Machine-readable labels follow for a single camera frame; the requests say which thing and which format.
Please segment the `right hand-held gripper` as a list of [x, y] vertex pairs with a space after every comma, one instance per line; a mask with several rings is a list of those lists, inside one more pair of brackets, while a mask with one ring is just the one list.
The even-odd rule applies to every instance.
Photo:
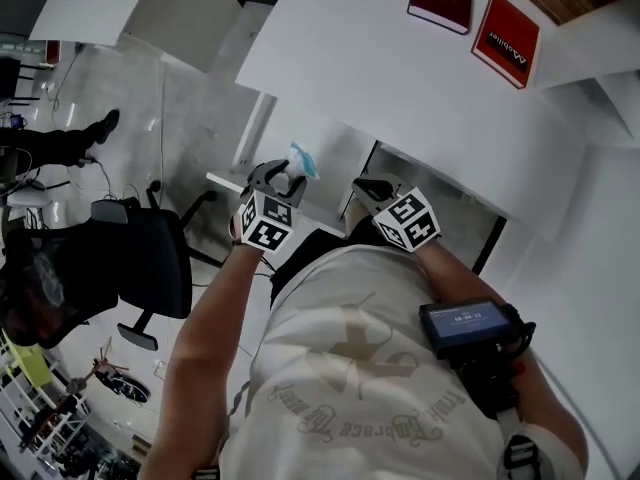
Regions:
[[[398, 182], [395, 178], [356, 178], [352, 189], [362, 201], [378, 204], [396, 198]], [[387, 242], [407, 252], [415, 252], [441, 234], [433, 208], [418, 188], [397, 197], [373, 216], [373, 222]]]

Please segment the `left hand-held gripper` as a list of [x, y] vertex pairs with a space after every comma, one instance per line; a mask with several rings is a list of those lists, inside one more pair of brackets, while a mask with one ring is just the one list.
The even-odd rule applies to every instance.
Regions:
[[242, 218], [242, 244], [275, 253], [293, 235], [307, 177], [288, 178], [284, 190], [276, 190], [269, 183], [284, 173], [288, 165], [287, 159], [271, 160], [258, 165], [249, 175], [238, 208]]

